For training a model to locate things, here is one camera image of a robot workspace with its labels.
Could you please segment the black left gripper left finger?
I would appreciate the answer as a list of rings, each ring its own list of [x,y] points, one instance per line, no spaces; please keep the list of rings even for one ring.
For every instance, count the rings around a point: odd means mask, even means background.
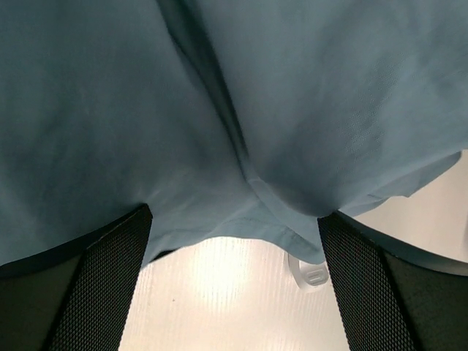
[[[117,350],[151,229],[142,205],[1,266],[2,350]]]

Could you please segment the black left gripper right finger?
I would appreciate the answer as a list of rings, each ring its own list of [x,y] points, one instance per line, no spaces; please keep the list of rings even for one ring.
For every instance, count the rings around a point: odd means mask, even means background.
[[[467,263],[428,252],[340,212],[320,239],[351,350],[467,349]]]

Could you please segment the grey blue t shirt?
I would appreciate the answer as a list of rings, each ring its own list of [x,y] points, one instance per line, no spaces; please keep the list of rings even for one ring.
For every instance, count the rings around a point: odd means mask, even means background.
[[[467,148],[465,1],[3,1],[1,262],[141,204],[144,262],[216,236],[324,260],[317,220]]]

